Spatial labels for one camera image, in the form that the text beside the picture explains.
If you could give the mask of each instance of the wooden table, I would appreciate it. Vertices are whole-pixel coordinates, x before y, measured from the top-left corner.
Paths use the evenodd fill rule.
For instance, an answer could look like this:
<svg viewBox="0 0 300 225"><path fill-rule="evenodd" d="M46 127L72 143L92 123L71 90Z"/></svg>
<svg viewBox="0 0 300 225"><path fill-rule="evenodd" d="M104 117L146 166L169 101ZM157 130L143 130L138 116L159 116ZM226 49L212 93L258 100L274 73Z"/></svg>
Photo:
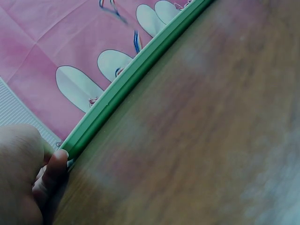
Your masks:
<svg viewBox="0 0 300 225"><path fill-rule="evenodd" d="M79 157L46 221L300 224L299 8L213 3Z"/></svg>

